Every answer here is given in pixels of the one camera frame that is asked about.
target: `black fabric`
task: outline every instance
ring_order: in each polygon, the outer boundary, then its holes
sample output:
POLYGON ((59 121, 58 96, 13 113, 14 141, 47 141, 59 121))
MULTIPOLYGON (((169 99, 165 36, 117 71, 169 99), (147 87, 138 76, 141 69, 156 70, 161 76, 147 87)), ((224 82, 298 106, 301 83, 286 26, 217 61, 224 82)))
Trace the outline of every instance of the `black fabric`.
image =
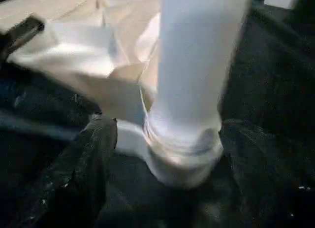
POLYGON ((27 186, 10 227, 92 227, 105 202, 106 176, 116 143, 116 121, 94 117, 27 186))
POLYGON ((21 206, 27 185, 35 183, 99 113, 82 96, 11 64, 0 73, 0 226, 21 206))
POLYGON ((224 122, 222 144, 242 194, 242 218, 249 227, 314 224, 313 147, 240 120, 224 122))
POLYGON ((241 119, 297 140, 315 124, 315 35, 294 31, 290 11, 255 5, 243 27, 221 116, 241 119))

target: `beige fabric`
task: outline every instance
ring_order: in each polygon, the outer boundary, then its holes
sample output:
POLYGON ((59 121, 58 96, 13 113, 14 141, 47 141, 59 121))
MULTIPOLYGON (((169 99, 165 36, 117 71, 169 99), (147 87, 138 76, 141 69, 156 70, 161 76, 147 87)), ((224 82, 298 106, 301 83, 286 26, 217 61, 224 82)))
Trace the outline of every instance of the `beige fabric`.
POLYGON ((5 9, 3 30, 31 13, 46 20, 10 61, 86 95, 107 115, 143 124, 143 101, 151 105, 157 85, 160 0, 11 0, 5 9))

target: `black clip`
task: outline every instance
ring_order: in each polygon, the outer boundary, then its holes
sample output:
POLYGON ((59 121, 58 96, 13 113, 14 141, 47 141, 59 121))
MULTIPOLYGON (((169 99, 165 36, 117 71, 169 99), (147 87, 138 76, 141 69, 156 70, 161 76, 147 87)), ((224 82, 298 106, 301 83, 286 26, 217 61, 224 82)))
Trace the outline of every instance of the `black clip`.
POLYGON ((44 23, 38 18, 29 16, 5 34, 0 34, 0 70, 11 53, 28 43, 44 27, 44 23))

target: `black strap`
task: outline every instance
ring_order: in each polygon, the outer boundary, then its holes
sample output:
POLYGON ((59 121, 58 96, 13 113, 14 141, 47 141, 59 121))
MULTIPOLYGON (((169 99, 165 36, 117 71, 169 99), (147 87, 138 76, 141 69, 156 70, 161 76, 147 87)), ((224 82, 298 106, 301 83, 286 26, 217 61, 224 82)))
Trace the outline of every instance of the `black strap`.
POLYGON ((44 30, 44 23, 29 16, 5 34, 0 34, 0 70, 8 56, 44 30))

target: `wrinkled material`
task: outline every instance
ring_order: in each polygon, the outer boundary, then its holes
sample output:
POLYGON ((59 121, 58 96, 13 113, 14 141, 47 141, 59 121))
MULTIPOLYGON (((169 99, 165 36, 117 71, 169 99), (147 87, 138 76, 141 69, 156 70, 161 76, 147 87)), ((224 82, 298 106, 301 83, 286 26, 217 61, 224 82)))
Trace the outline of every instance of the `wrinkled material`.
POLYGON ((242 216, 249 227, 313 224, 313 147, 240 120, 225 121, 222 144, 241 191, 242 216))
POLYGON ((41 74, 9 64, 2 67, 0 90, 0 226, 5 227, 26 186, 37 181, 100 109, 41 74))
POLYGON ((92 227, 105 202, 116 121, 94 116, 78 137, 28 185, 10 227, 92 227))

